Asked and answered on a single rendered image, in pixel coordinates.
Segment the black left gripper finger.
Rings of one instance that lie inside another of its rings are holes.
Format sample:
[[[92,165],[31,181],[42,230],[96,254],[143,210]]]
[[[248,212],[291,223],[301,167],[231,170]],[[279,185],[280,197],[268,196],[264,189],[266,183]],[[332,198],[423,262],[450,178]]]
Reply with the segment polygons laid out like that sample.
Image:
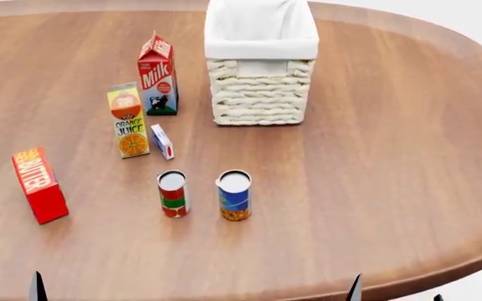
[[[48,301],[41,274],[36,271],[30,283],[28,301]]]

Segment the blue alphabet soup can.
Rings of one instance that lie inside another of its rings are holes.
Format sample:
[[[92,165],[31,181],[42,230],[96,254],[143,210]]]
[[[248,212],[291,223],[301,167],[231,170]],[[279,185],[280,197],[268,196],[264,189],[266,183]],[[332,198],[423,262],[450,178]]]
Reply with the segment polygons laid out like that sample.
[[[219,210],[231,222],[246,220],[251,215],[250,187],[252,179],[242,170],[223,172],[215,181],[218,188]]]

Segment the red tomato soup can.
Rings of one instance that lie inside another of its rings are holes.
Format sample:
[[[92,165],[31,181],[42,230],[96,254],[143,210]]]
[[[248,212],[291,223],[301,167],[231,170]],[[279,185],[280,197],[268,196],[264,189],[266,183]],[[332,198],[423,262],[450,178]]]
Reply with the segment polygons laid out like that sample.
[[[187,177],[179,170],[162,172],[156,178],[162,211],[167,217],[185,217],[190,212]]]

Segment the white woven basket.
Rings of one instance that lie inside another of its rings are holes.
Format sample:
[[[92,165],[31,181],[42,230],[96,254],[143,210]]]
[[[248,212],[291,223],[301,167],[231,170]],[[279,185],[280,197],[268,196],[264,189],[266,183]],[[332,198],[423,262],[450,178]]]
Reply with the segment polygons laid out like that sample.
[[[314,59],[294,59],[285,74],[238,74],[240,62],[208,59],[217,125],[298,125],[304,121]]]

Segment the white fabric basket liner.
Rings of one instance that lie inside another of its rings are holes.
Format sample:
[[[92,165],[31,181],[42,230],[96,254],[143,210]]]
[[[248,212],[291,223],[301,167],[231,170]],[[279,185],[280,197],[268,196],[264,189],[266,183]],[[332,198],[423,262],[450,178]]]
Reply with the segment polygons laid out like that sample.
[[[209,0],[207,59],[238,64],[241,77],[285,75],[292,60],[312,60],[319,34],[307,0]]]

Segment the red butter box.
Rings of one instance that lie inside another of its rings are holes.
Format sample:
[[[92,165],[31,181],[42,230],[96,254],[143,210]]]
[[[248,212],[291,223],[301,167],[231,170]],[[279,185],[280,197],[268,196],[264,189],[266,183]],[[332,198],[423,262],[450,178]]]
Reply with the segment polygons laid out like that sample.
[[[69,215],[64,193],[44,147],[19,152],[12,156],[12,163],[19,185],[39,225]]]

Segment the orange juice carton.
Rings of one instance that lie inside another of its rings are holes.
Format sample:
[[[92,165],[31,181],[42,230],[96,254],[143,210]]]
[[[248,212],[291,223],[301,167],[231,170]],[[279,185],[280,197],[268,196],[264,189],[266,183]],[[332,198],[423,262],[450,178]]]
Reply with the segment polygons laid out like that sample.
[[[107,99],[120,157],[148,155],[150,143],[137,82],[111,87]]]

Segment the small blue white box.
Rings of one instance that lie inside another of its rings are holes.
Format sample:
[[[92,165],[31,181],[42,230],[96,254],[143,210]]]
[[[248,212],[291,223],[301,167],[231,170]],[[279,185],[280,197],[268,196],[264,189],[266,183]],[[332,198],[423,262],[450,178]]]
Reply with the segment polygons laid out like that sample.
[[[173,145],[160,125],[151,125],[152,142],[166,160],[174,158]]]

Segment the red milk carton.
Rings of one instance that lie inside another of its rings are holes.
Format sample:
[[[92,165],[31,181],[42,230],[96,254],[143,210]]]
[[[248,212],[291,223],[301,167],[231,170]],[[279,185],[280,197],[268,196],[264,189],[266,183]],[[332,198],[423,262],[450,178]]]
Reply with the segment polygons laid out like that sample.
[[[141,100],[147,115],[177,115],[179,93],[171,44],[153,32],[138,58]]]

